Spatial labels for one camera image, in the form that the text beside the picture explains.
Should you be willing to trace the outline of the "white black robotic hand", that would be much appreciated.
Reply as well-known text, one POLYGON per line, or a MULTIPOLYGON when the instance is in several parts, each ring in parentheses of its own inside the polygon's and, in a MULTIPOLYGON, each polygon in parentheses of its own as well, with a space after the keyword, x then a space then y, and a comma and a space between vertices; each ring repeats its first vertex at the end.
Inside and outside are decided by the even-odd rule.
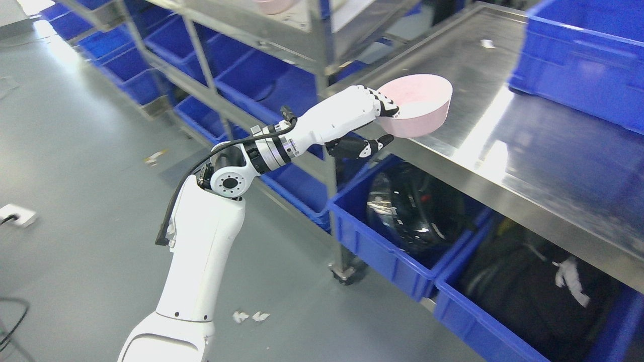
POLYGON ((393 118, 398 105, 389 97, 363 85, 351 85, 313 106, 298 117, 294 130, 285 135, 289 156, 299 156, 314 144, 325 146, 339 158, 368 158, 394 140, 386 134, 378 139, 348 137, 378 117, 393 118))

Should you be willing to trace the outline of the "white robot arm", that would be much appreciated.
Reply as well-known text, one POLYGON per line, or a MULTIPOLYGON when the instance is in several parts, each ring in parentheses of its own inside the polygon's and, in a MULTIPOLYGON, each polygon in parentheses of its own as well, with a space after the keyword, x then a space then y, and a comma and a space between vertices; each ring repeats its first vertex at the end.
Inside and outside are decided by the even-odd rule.
POLYGON ((230 248, 246 215, 253 179, 297 156, 296 121, 257 128, 248 138, 219 143, 175 190, 156 244, 171 265, 158 305, 136 325, 119 361, 207 361, 214 312, 230 248))

